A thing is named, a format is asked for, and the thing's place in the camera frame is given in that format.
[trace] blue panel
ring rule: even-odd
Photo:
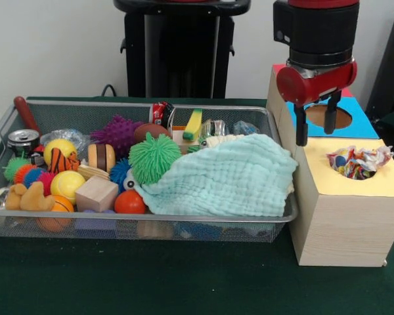
[[[287,102],[286,105],[292,115],[292,122],[294,126],[296,126],[294,105],[290,102]],[[363,112],[361,105],[359,105],[355,97],[342,98],[338,106],[352,116],[352,124],[343,129],[336,129],[332,135],[326,135],[322,127],[316,126],[308,121],[308,137],[379,139],[379,136],[371,126],[369,119]]]

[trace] wire mesh basket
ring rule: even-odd
[[[252,123],[279,142],[271,113],[259,106],[175,104],[174,125],[186,125],[194,108],[203,109],[203,120],[222,119],[233,130],[240,120]],[[115,114],[146,121],[150,104],[76,100],[28,100],[43,133],[75,127],[83,134],[103,128]],[[12,107],[0,121],[0,188],[8,186],[3,175],[12,152],[6,150],[9,133],[23,129]],[[191,217],[177,215],[124,215],[108,213],[59,213],[0,210],[0,237],[93,238],[119,240],[195,240],[221,242],[273,242],[283,226],[297,216],[293,194],[286,200],[283,217]],[[61,226],[50,229],[47,226]]]

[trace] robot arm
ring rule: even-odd
[[[290,48],[287,66],[277,75],[283,99],[294,103],[296,142],[307,143],[304,105],[328,99],[324,131],[334,132],[341,90],[354,82],[352,56],[359,0],[277,0],[274,40]]]

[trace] orange ball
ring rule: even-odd
[[[146,213],[146,205],[141,196],[135,190],[121,193],[114,206],[116,213],[143,215]]]
[[[24,183],[24,178],[25,175],[28,174],[28,172],[31,169],[36,169],[37,167],[35,165],[31,165],[31,164],[26,164],[24,166],[22,166],[21,168],[19,168],[16,172],[16,174],[14,174],[14,183],[15,184],[23,184]]]
[[[53,212],[74,212],[72,203],[65,197],[53,196],[55,205],[51,209]],[[37,218],[38,226],[46,232],[58,233],[64,230],[70,223],[71,219],[60,218]]]

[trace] yellow ball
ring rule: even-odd
[[[72,152],[76,152],[76,154],[77,154],[76,147],[69,140],[66,140],[66,139],[52,140],[46,145],[46,147],[44,149],[44,160],[47,165],[50,165],[50,163],[51,163],[51,150],[53,148],[60,149],[61,152],[63,153],[63,156],[65,156],[66,158],[68,158],[68,156]]]
[[[59,173],[51,183],[51,194],[67,198],[73,205],[76,204],[76,190],[85,179],[78,172],[64,171]]]

